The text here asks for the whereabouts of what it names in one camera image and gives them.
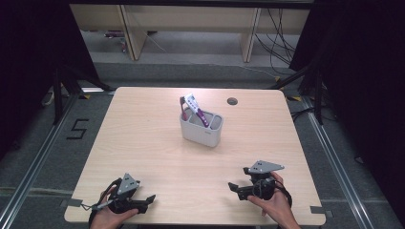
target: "gray carpet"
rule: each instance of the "gray carpet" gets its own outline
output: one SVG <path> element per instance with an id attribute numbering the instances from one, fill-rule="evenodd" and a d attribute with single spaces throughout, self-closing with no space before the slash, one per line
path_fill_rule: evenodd
<path id="1" fill-rule="evenodd" d="M 263 89 L 275 83 L 275 79 L 266 73 L 240 67 L 215 65 L 96 64 L 96 69 L 101 80 L 113 87 Z M 283 74 L 275 73 L 271 68 L 255 68 L 255 70 L 286 77 Z M 277 71 L 291 73 L 286 69 Z M 80 83 L 83 87 L 92 86 L 87 82 Z M 299 81 L 287 85 L 284 88 L 285 94 L 297 95 L 298 85 Z M 65 209 L 59 205 L 63 199 L 71 196 L 75 188 L 112 98 L 112 95 L 91 95 L 89 99 L 76 101 L 46 163 L 33 184 L 32 191 L 11 228 L 87 228 L 85 224 L 66 222 L 63 218 Z M 289 101 L 288 107 L 292 112 L 304 109 L 303 103 L 299 101 Z M 348 140 L 344 129 L 337 121 L 329 120 L 329 118 L 333 118 L 333 112 L 330 109 L 324 109 L 323 115 L 326 117 L 324 118 L 324 128 L 350 175 L 356 191 L 364 201 L 375 228 L 402 228 L 373 177 L 363 165 L 353 160 L 356 155 L 355 149 Z M 68 139 L 79 135 L 78 132 L 72 131 L 77 119 L 88 119 L 88 121 L 81 121 L 76 125 L 87 131 L 81 139 Z M 45 140 L 52 122 L 52 106 L 39 111 L 30 128 L 20 139 L 21 148 L 11 150 L 0 162 L 1 207 L 7 204 L 12 189 L 25 175 L 36 152 Z M 323 207 L 332 216 L 327 218 L 327 223 L 322 228 L 358 228 L 352 209 L 345 199 L 308 116 L 303 114 L 298 117 L 295 127 Z M 99 192 L 100 190 L 95 190 L 95 195 L 98 195 Z M 137 228 L 137 226 L 125 225 L 123 228 Z"/>

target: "human hand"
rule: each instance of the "human hand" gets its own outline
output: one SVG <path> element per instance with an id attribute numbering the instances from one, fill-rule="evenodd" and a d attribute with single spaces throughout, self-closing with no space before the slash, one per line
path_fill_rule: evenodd
<path id="1" fill-rule="evenodd" d="M 284 185 L 283 178 L 277 173 L 271 172 L 271 175 L 278 181 L 276 185 Z M 279 189 L 274 190 L 273 197 L 269 200 L 254 196 L 247 197 L 247 200 L 261 207 L 262 216 L 269 215 L 274 221 L 279 223 L 280 227 L 284 229 L 300 228 L 292 214 L 286 196 Z"/>
<path id="2" fill-rule="evenodd" d="M 101 202 L 107 201 L 107 196 L 113 192 L 116 187 L 110 188 L 107 195 Z M 116 214 L 110 210 L 108 206 L 104 207 L 97 212 L 96 216 L 93 218 L 92 225 L 90 229 L 116 229 L 118 228 L 125 220 L 133 217 L 138 213 L 138 209 L 131 209 L 121 214 Z"/>

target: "wooden table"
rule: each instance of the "wooden table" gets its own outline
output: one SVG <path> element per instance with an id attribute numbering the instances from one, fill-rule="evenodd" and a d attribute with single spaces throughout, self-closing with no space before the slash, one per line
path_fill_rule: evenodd
<path id="1" fill-rule="evenodd" d="M 203 110 L 224 118 L 215 148 L 181 135 L 179 97 L 193 93 Z M 237 105 L 227 104 L 234 97 Z M 96 203 L 101 191 L 129 173 L 140 180 L 133 199 L 156 194 L 135 224 L 269 225 L 261 209 L 240 201 L 228 182 L 251 185 L 243 168 L 261 159 L 284 165 L 278 173 L 290 191 L 301 225 L 322 225 L 321 206 L 287 103 L 280 91 L 119 88 L 96 137 L 73 198 Z M 65 219 L 87 222 L 90 212 L 68 207 Z"/>

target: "metal rail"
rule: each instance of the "metal rail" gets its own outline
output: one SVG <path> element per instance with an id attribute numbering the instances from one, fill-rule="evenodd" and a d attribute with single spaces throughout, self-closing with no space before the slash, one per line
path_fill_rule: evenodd
<path id="1" fill-rule="evenodd" d="M 312 104 L 310 103 L 308 97 L 303 96 L 303 103 L 305 109 L 312 107 Z M 319 138 L 319 141 L 322 144 L 322 147 L 324 148 L 325 154 L 330 162 L 330 166 L 333 169 L 334 174 L 336 175 L 336 178 L 342 188 L 348 204 L 352 208 L 352 212 L 355 219 L 357 220 L 359 227 L 364 229 L 374 228 L 367 209 L 362 203 L 360 196 L 355 191 L 349 175 L 346 173 L 345 168 L 340 162 L 339 156 L 334 151 L 334 148 L 324 127 L 322 125 L 319 125 L 315 115 L 312 113 L 309 113 L 309 120 Z"/>
<path id="2" fill-rule="evenodd" d="M 65 119 L 68 116 L 70 110 L 74 106 L 75 102 L 78 99 L 78 94 L 73 94 L 69 97 L 67 104 L 65 106 L 65 112 L 61 116 L 60 120 L 54 124 L 48 133 L 47 138 L 39 149 L 35 159 L 33 160 L 29 170 L 24 175 L 18 187 L 15 189 L 9 203 L 3 209 L 0 217 L 0 225 L 3 229 L 8 229 L 11 227 L 12 222 L 18 214 L 21 206 L 24 203 L 27 194 L 29 193 L 33 183 L 41 171 L 42 166 L 44 165 L 51 148 L 53 147 L 60 130 L 62 129 Z"/>

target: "white container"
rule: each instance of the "white container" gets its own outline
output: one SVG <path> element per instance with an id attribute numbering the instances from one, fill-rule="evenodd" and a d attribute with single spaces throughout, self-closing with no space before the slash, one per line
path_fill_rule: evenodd
<path id="1" fill-rule="evenodd" d="M 187 120 L 183 120 L 180 114 L 182 137 L 202 145 L 217 146 L 221 139 L 224 119 L 218 114 L 202 111 L 209 123 L 208 127 L 204 127 L 200 118 L 193 114 L 189 108 L 184 111 L 187 114 Z"/>

